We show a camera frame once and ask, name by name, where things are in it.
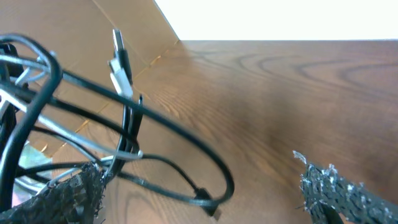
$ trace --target wooden table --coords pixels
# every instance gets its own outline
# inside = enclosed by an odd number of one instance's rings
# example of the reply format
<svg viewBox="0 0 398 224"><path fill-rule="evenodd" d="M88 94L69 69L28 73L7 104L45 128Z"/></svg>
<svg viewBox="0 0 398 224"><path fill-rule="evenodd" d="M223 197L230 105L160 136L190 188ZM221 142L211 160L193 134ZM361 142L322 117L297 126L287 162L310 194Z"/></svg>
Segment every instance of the wooden table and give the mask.
<svg viewBox="0 0 398 224"><path fill-rule="evenodd" d="M206 139L227 162L236 191L219 223L310 223L300 196L298 151L398 203L398 42L179 42L136 75L145 104ZM121 106L101 114L121 121ZM89 122L80 133L114 147L117 135ZM202 153L144 120L144 152L175 161L212 195L220 171ZM65 146L54 161L83 158ZM132 162L125 171L192 194L163 164ZM124 180L106 191L105 223L211 223L197 207Z"/></svg>

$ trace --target cable plug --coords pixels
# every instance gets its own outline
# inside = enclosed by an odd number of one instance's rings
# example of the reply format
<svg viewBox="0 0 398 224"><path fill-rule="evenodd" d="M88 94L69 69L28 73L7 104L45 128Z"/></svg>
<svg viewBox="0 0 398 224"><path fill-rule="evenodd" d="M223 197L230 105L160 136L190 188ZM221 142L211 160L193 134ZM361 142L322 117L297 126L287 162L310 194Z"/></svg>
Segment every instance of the cable plug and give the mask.
<svg viewBox="0 0 398 224"><path fill-rule="evenodd" d="M121 68L124 69L130 85L132 85L132 72L130 67L129 54L124 48L122 33L119 29L113 29L114 57L119 61Z"/></svg>
<svg viewBox="0 0 398 224"><path fill-rule="evenodd" d="M116 89L116 92L125 98L132 97L132 88L127 78L126 72L121 67L119 60L114 58L110 60L109 66L111 67L111 80Z"/></svg>
<svg viewBox="0 0 398 224"><path fill-rule="evenodd" d="M197 190L197 195L195 197L195 199L203 199L203 200L210 200L211 196L210 194L207 192L206 189L204 188L200 188ZM218 206L201 206L201 208L206 212L206 214L211 217L214 218L215 221L218 221L220 219L221 216L221 211L218 209Z"/></svg>

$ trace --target white wall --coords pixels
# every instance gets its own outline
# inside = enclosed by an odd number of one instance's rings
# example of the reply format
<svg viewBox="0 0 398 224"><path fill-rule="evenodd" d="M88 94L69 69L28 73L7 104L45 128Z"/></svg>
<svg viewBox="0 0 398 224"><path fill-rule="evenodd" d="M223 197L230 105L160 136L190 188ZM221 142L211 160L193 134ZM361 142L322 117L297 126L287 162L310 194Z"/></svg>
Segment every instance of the white wall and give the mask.
<svg viewBox="0 0 398 224"><path fill-rule="evenodd" d="M396 0L155 0L182 40L398 39Z"/></svg>

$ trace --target black cable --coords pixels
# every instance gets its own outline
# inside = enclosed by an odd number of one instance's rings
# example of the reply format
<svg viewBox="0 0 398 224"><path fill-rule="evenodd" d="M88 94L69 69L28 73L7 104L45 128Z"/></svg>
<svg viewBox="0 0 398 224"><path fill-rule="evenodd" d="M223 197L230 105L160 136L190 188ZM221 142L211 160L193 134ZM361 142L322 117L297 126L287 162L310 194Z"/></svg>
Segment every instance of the black cable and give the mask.
<svg viewBox="0 0 398 224"><path fill-rule="evenodd" d="M29 174L27 175L29 178L36 180L42 184L46 184L48 181L50 181L50 179L46 178L46 177L42 177L41 175L38 174Z"/></svg>
<svg viewBox="0 0 398 224"><path fill-rule="evenodd" d="M19 86L12 85L11 83L7 82L0 82L0 89L6 90L9 93L12 93L16 95L18 98L30 102L36 95L35 91L32 90L27 90L25 88L21 88ZM50 101L48 104L62 109L69 111L71 113L74 113L79 116L84 116L92 121L96 121L99 124L102 124L104 126L107 126L108 128L112 129L113 131L116 131L117 133L121 134L123 137L126 138L127 141L129 141L133 145L137 145L137 139L133 138L131 134L129 134L126 130L123 130L122 127L120 127L118 124L115 122L112 122L98 114L91 113L83 108L80 108L79 106L73 105L71 103L64 102L62 100L59 100L57 98L51 97Z"/></svg>
<svg viewBox="0 0 398 224"><path fill-rule="evenodd" d="M132 126L131 115L132 111L127 106L123 106L122 128L123 130L127 131L129 134L131 133L130 127ZM120 136L116 150L130 152L131 148L132 148L131 144L128 144L123 136ZM111 166L107 171L108 176L106 177L106 181L110 182L113 179L113 177L115 177L121 171L123 165L124 161L114 157Z"/></svg>
<svg viewBox="0 0 398 224"><path fill-rule="evenodd" d="M9 78L9 71L7 69L7 65L1 64L0 63L0 80L3 82L10 82ZM6 108L6 111L3 114L3 117L1 118L1 127L0 127L0 152L2 154L3 149L6 147L6 143L8 141L8 138L10 137L12 130L14 130L16 124L17 124L17 119L15 116L15 107L12 104L8 104L8 107Z"/></svg>
<svg viewBox="0 0 398 224"><path fill-rule="evenodd" d="M89 159L92 159L93 162L97 163L100 166L103 165L102 161L100 159L98 159L92 152L90 152L90 150L86 149L84 146L82 146L81 144L78 144L77 142L74 142L68 138L63 137L62 135L60 135L59 133L56 133L55 131L37 127L37 126L34 126L32 131L41 132L41 133L47 134L49 136L53 136L61 141L64 141L67 144L73 146L74 148L77 148L84 156L86 156Z"/></svg>
<svg viewBox="0 0 398 224"><path fill-rule="evenodd" d="M155 154L144 154L142 156L142 159L152 159L152 160L157 160L157 161L162 161L166 163L167 165L173 167L175 171L177 171L187 182L188 184L192 187L192 189L196 192L198 192L199 187L194 183L194 181L184 172L183 169L181 169L178 165L176 165L174 162L169 160L168 158L164 158L159 155Z"/></svg>
<svg viewBox="0 0 398 224"><path fill-rule="evenodd" d="M181 167L176 165L171 160L169 160L167 158L164 158L162 156L155 155L155 154L144 154L142 159L151 159L151 160L157 160L157 161L161 161L161 162L166 163L167 165L169 165L173 169L175 169L188 182L188 184L191 186L191 188L194 190L194 192L197 192L199 190L199 187L193 182L193 180L191 178L189 178L189 176L183 171L183 169L181 169ZM40 165L40 166L34 166L34 167L27 168L27 169L18 170L16 177L22 177L22 176L25 176L25 175L29 176L29 175L32 175L32 174L36 174L38 172L44 172L44 171L55 170L55 169L80 168L84 164L86 164L86 163L85 162L64 162L64 163L45 164L45 165ZM135 175L128 174L126 172L120 172L118 174L118 177L126 179L126 180L136 179L136 181L133 181L135 184L138 184L138 185L141 185L141 186L143 186L145 188L148 188L147 184L142 184L140 182L140 180L142 180L142 179L140 177L135 176Z"/></svg>
<svg viewBox="0 0 398 224"><path fill-rule="evenodd" d="M42 63L39 62L35 62L31 59L29 59L29 63L33 64L35 67L42 67ZM234 192L234 182L233 182L233 177L228 169L228 167L225 165L225 163L221 160L221 158L215 153L213 152L213 150L207 146L204 142L202 142L201 140L199 140L197 137L195 137L193 134L187 132L186 130L184 130L182 127L180 127L179 125L175 124L172 121L169 121L168 119L164 118L163 116L157 114L156 112L147 109L143 106L138 105L137 103L128 100L126 98L123 98L117 94L115 94L114 92L107 90L97 84L94 84L84 78L78 77L74 74L72 74L71 72L68 71L63 71L63 77L66 81L73 83L75 85L78 86L82 86L83 88L87 88L91 91L97 92L107 98L110 98L114 101L117 101L119 103L122 103L123 105L126 105L128 107L130 107L131 109L133 109L135 112L138 111L140 113L142 113L143 115L148 116L149 118L155 120L156 122L170 128L173 132L177 133L178 135L180 135L181 137L185 138L186 140L190 141L191 143L193 143L194 145L196 145L197 147L199 147L205 154L207 154L210 159L212 159L216 165L221 169L225 180L226 180L226 190L225 193L220 197L217 198L215 200L201 200L201 199L194 199L192 197L189 196L185 196L185 195L181 195L175 192L171 192L169 190L163 189L162 187L159 187L157 185L154 184L150 184L148 182L146 182L146 180L140 179L139 177L133 176L133 175L128 175L128 174L123 174L122 176L124 178L127 178L137 184L142 185L143 187L146 187L147 189L156 191L162 195L168 196L168 197L172 197L175 198L177 200L181 200L184 202L188 202L190 204L194 204L194 205L200 205L200 206L215 206L218 205L219 203L225 202L227 199L229 199L233 192Z"/></svg>
<svg viewBox="0 0 398 224"><path fill-rule="evenodd" d="M144 101L144 99L143 99L142 95L139 95L138 105L142 106L143 105L143 101ZM142 121L142 113L140 111L135 111L132 114L132 124L131 124L132 125L131 134L132 134L132 137L134 139L136 139L137 136L138 136L138 131L139 131L139 128L141 126L141 121ZM138 153L138 150L139 149L134 149L133 148L132 152L133 153Z"/></svg>
<svg viewBox="0 0 398 224"><path fill-rule="evenodd" d="M31 183L25 181L24 179L19 179L20 182L26 184L26 185L30 185ZM30 195L36 195L37 191L33 190L32 188L26 187L24 184L20 184L20 182L16 181L15 185L17 185L20 189L22 189L23 191L27 192Z"/></svg>
<svg viewBox="0 0 398 224"><path fill-rule="evenodd" d="M50 75L40 93L32 100L25 116L12 131L3 150L0 162L0 212L9 210L12 206L12 189L22 149L37 117L62 79L62 70L58 62L36 41L23 35L0 35L0 43L6 42L19 42L33 50L48 66Z"/></svg>

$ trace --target cable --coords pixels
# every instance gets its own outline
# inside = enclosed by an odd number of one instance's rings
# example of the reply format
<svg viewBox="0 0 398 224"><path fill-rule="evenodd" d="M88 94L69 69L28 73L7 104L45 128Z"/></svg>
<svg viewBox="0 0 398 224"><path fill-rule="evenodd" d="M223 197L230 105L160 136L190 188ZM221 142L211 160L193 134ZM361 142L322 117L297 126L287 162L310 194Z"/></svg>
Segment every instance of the cable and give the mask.
<svg viewBox="0 0 398 224"><path fill-rule="evenodd" d="M37 94L29 105L29 111L12 131L2 153L0 162L0 195L2 197L0 201L0 212L11 208L14 178L22 149L37 117L62 79L61 67L58 62L36 41L22 35L0 35L0 43L6 42L19 42L33 50L48 66L50 75L40 93Z"/></svg>
<svg viewBox="0 0 398 224"><path fill-rule="evenodd" d="M17 123L14 110L14 106L9 105L1 119L0 152L2 152L4 147L6 146L7 140Z"/></svg>
<svg viewBox="0 0 398 224"><path fill-rule="evenodd" d="M15 85L22 86L24 84L24 79L29 77L30 75L30 68L27 68L22 74L17 78L15 81ZM0 117L3 117L4 113L6 112L7 108L9 106L9 102L7 100L2 100L1 105L0 105Z"/></svg>
<svg viewBox="0 0 398 224"><path fill-rule="evenodd" d="M138 104L142 105L142 95L140 95L140 97L139 97ZM128 127L128 133L134 139L137 139L139 127L140 127L141 121L142 121L142 114L140 114L140 112L137 112L137 111L132 112L132 110L130 110L130 114L132 114L132 120ZM126 145L125 151L137 153L139 150L139 147L135 147L134 145L132 146L129 142L126 142L125 145ZM115 168L114 172L118 173L122 170L123 165L125 164L125 161L115 159L114 162L116 163L116 168Z"/></svg>
<svg viewBox="0 0 398 224"><path fill-rule="evenodd" d="M21 189L25 190L26 192L28 192L31 195L35 195L37 194L38 191L40 191L41 187L38 186L34 186L31 183L29 183L28 181L24 180L24 179L15 179L15 184L20 187Z"/></svg>
<svg viewBox="0 0 398 224"><path fill-rule="evenodd" d="M45 184L45 183L47 183L49 180L48 180L48 178L46 178L46 177L42 177L41 175L38 175L38 174L29 174L29 175L27 175L29 178L31 178L31 179L33 179L33 180L36 180L36 181L38 181L38 182L40 182L40 183L43 183L43 184Z"/></svg>
<svg viewBox="0 0 398 224"><path fill-rule="evenodd" d="M123 106L122 128L128 133L130 133L130 127L131 127L131 114L132 111L127 106ZM131 145L127 143L125 138L123 136L120 136L116 150L130 152L131 148L132 148ZM120 170L123 168L123 165L124 161L121 161L117 158L113 158L111 166L105 172L106 181L110 182L113 179L113 177L116 176L118 172L120 172Z"/></svg>
<svg viewBox="0 0 398 224"><path fill-rule="evenodd" d="M6 92L4 90L0 90L0 95L5 100L10 101L14 106L18 107L21 111L29 112L27 110L27 105L25 103L16 99L14 96L9 94L8 92ZM115 151L108 147L101 146L98 143L96 143L92 140L89 140L80 134L74 133L73 131L64 128L61 124L58 124L58 123L52 121L50 118L48 118L42 114L39 115L38 120L42 124L44 124L46 127L51 128L52 130L60 133L62 136L69 138L69 139L71 139L79 144L82 144L84 146L90 147L98 152L114 155L120 159L125 159L125 160L139 159L142 156L141 151L138 154L130 154L130 153L126 153L126 152L118 152L118 151Z"/></svg>
<svg viewBox="0 0 398 224"><path fill-rule="evenodd" d="M54 51L50 51L50 54L53 55L54 57L56 57L56 53ZM38 62L42 61L40 57L37 57L36 60ZM29 67L29 68L25 69L24 72L19 77L10 77L10 80L11 80L11 82L14 82L16 85L18 84L18 82L20 82L21 84L30 83L30 82L35 82L37 80L44 78L44 76L46 74L45 72L41 72L38 75L35 75L34 77L30 77L32 72L33 72L33 70Z"/></svg>
<svg viewBox="0 0 398 224"><path fill-rule="evenodd" d="M29 64L30 66L32 66L34 68L39 68L46 72L48 71L48 68L43 63L32 61L29 58L17 58L17 57L11 57L11 56L0 57L0 60L2 60L2 59L7 60L8 62L20 63L20 64L24 64L24 65ZM137 103L135 103L129 99L118 96L114 92L107 90L107 89L105 89L91 81L88 81L84 78L80 78L71 72L63 71L63 78L72 84L81 86L83 88L87 88L87 89L94 91L96 93L99 93L109 99L112 99L114 101L122 103L123 105L128 106L130 109L134 110L135 113L140 113L140 114L148 116L149 118L170 128L173 132L177 133L179 136L185 138L186 140L190 141L192 144L199 147L199 149L201 151L203 151L207 156L209 156L210 159L213 160L213 162L215 162L216 165L221 169L221 171L224 175L224 178L226 180L226 190L225 190L225 193L220 198L216 198L215 200L203 200L203 199L195 199L193 197L189 197L186 195L178 194L178 193L163 189L162 187L148 183L146 180L141 179L140 177L137 177L135 175L130 175L130 174L121 172L118 175L119 177L133 181L147 189L153 190L162 195L172 197L174 199L181 200L184 202L188 202L190 204L200 205L202 207L203 206L217 206L219 203L226 201L227 199L229 199L232 196L232 194L234 192L234 182L233 182L233 178L232 178L232 175L231 175L229 169L227 168L225 163L220 159L220 157L215 152L213 152L209 146L207 146L205 143L203 143L201 140L199 140L193 134L186 132L186 130L184 130L182 127L180 127L179 125L175 124L174 122L169 121L168 119L162 117L161 115L157 114L156 112L154 112L150 109L147 109L141 105L138 105Z"/></svg>
<svg viewBox="0 0 398 224"><path fill-rule="evenodd" d="M25 88L21 88L19 86L12 85L10 83L0 82L0 89L3 89L9 93L16 95L17 97L21 98L26 102L30 102L34 96L36 95L35 91L27 90ZM84 116L90 120L96 121L97 123L103 124L108 128L112 129L113 131L118 132L119 134L123 135L131 144L138 144L137 139L132 137L126 130L123 130L118 124L98 115L93 114L83 108L80 108L76 105L64 102L57 98L52 97L48 102L49 105L54 106L56 108L69 111L79 116Z"/></svg>
<svg viewBox="0 0 398 224"><path fill-rule="evenodd" d="M72 168L68 171L63 172L62 174L56 176L56 178L52 179L49 181L49 183L47 184L48 186L52 187L54 186L60 179L67 177L68 175L72 175L74 172L78 171L79 168Z"/></svg>
<svg viewBox="0 0 398 224"><path fill-rule="evenodd" d="M136 178L138 178L138 177L127 177L127 178L130 178L130 179L136 179ZM165 193L165 196L170 196L170 192L163 192L163 193ZM190 200L192 200L192 198L189 198L189 197L185 197L185 198L183 198L183 201L185 201L185 202L191 202Z"/></svg>
<svg viewBox="0 0 398 224"><path fill-rule="evenodd" d="M174 162L172 162L171 160L164 158L162 156L158 156L155 154L144 154L142 159L151 159L151 160L157 160L157 161L161 161L166 163L167 165L171 166L173 169L175 169L187 182L188 184L191 186L191 188L197 192L199 190L198 186L193 182L193 180L191 178L189 178L189 176L181 169L181 167L179 167L178 165L176 165ZM106 158L106 160L103 161L104 166L109 166L109 164L106 164L107 162L110 162L109 158ZM65 163L58 163L58 164L45 164L45 165L41 165L41 166L35 166L35 167L30 167L27 169L20 169L17 171L17 175L16 177L22 177L25 175L32 175L32 174L36 174L38 172L44 172L44 171L48 171L48 170L55 170L55 169L79 169L81 168L84 164L86 164L86 162L65 162ZM135 175L131 175L128 174L126 172L120 172L119 174L117 174L118 177L122 178L122 179L126 179L126 180L131 180L131 179L136 179L136 181L133 181L135 184L141 185L145 188L147 187L147 183L142 183L140 180L142 180L140 177L136 177ZM174 198L174 199L178 199L178 197L176 197L174 195L174 193L168 197Z"/></svg>
<svg viewBox="0 0 398 224"><path fill-rule="evenodd" d="M83 147L81 144L75 143L65 137L63 137L62 135L60 135L59 133L56 133L55 131L52 130L48 130L45 128L40 128L37 126L34 126L32 131L37 131L37 132L41 132L44 134L48 134L50 136L53 136L61 141L64 141L66 143L68 143L69 145L73 146L74 148L78 149L84 156L86 156L89 160L97 163L100 166L103 166L103 163L101 162L100 159L98 159L92 152L90 152L88 149L86 149L85 147Z"/></svg>

